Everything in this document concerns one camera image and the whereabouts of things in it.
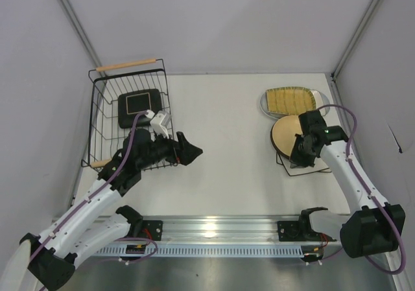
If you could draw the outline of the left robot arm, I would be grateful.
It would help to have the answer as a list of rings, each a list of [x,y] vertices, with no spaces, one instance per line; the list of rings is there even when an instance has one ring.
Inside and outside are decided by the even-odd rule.
[[[161,161],[187,166],[202,155],[203,150],[184,133],[176,135],[171,139],[151,136],[142,128],[132,130],[81,200],[39,235],[27,233],[22,238],[31,244],[28,269],[44,289],[63,287],[86,259],[107,244],[142,234],[143,217],[129,205],[119,207],[99,226],[92,225],[141,180],[143,169]]]

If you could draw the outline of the woven fan-shaped plate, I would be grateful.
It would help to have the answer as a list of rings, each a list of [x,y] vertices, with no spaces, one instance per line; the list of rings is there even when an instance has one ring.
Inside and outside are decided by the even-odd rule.
[[[316,109],[316,100],[305,87],[278,87],[265,91],[267,110],[282,115],[299,115]]]

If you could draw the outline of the black square dish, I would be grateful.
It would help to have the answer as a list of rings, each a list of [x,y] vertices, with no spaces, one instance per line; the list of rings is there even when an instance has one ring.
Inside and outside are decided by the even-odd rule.
[[[122,129],[131,128],[134,117],[141,111],[162,110],[161,93],[158,89],[144,89],[124,93],[117,99],[118,124]]]

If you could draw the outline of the dark blue round plate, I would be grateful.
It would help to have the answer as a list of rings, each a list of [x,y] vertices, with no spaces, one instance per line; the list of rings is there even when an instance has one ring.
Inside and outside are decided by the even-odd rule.
[[[280,129],[274,125],[270,131],[271,144],[281,156],[286,159],[290,158],[290,154],[295,141],[295,133]]]

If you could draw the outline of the black wire dish rack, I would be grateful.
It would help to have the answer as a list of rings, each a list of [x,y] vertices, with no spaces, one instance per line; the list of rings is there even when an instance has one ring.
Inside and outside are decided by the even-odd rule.
[[[162,58],[98,67],[88,72],[92,82],[88,150],[83,167],[98,172],[123,147],[130,128],[118,124],[117,99],[124,93],[158,89],[162,110],[171,113],[169,86]]]

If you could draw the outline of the wooden plate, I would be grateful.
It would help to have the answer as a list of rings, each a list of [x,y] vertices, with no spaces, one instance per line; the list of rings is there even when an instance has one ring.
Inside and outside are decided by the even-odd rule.
[[[286,156],[291,155],[296,135],[301,134],[302,128],[297,115],[288,115],[278,119],[271,131],[273,143],[276,148]]]

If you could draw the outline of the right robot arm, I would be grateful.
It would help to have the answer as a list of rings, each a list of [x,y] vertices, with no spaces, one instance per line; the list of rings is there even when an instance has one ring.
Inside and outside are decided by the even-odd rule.
[[[351,149],[350,137],[340,126],[328,126],[318,110],[299,116],[302,132],[296,135],[290,160],[312,167],[320,158],[330,169],[344,196],[350,216],[329,209],[308,209],[314,232],[339,241],[351,258],[395,251],[402,244],[405,212],[392,205],[371,182]]]

